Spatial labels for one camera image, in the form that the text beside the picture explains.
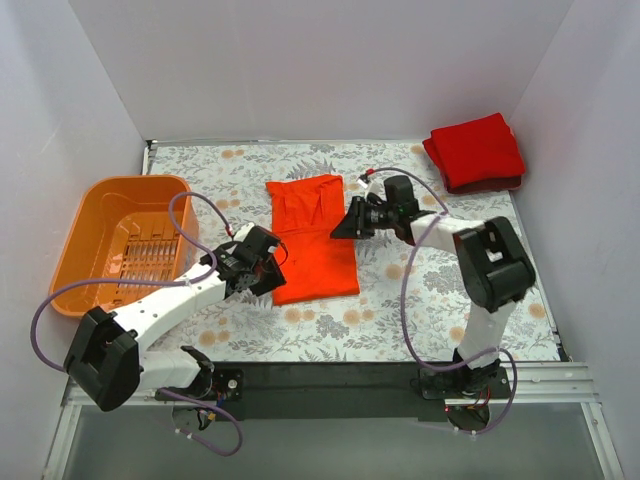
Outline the orange t-shirt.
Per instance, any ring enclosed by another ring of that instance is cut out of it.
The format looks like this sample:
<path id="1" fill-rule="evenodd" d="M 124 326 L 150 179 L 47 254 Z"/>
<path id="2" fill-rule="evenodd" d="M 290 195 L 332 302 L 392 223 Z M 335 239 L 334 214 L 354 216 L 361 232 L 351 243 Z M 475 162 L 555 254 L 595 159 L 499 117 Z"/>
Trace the orange t-shirt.
<path id="1" fill-rule="evenodd" d="M 276 255 L 286 284 L 273 292 L 284 306 L 360 293 L 354 242 L 330 233 L 345 215 L 343 178 L 320 175 L 268 182 L 272 227 L 286 247 Z"/>

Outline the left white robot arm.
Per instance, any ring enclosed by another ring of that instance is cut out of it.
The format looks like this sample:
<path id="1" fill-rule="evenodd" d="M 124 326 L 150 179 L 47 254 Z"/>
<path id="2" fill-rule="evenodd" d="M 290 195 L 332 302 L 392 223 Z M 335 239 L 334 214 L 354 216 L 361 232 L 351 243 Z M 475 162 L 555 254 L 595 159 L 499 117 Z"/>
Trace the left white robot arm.
<path id="1" fill-rule="evenodd" d="M 152 350 L 152 344 L 200 310 L 245 290 L 255 296 L 285 283 L 275 257 L 282 241 L 254 224 L 207 253 L 173 285 L 106 312 L 82 317 L 63 363 L 66 373 L 104 412 L 136 392 L 166 388 L 193 400 L 213 395 L 215 366 L 193 346 Z"/>

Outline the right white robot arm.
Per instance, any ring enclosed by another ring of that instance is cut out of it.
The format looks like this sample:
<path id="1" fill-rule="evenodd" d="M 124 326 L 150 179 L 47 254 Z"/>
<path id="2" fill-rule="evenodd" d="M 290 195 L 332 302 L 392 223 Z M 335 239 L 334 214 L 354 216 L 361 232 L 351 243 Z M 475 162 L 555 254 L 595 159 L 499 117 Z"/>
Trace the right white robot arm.
<path id="1" fill-rule="evenodd" d="M 429 247 L 457 257 L 471 301 L 463 339 L 449 364 L 416 362 L 419 384 L 428 393 L 475 397 L 499 375 L 500 357 L 506 352 L 501 346 L 506 324 L 534 286 L 535 269 L 507 218 L 464 220 L 451 216 L 446 208 L 423 210 L 413 189 L 418 177 L 397 167 L 385 171 L 389 175 L 383 182 L 385 195 L 367 191 L 353 197 L 330 236 L 364 240 L 379 230 L 391 230 L 414 250 Z"/>

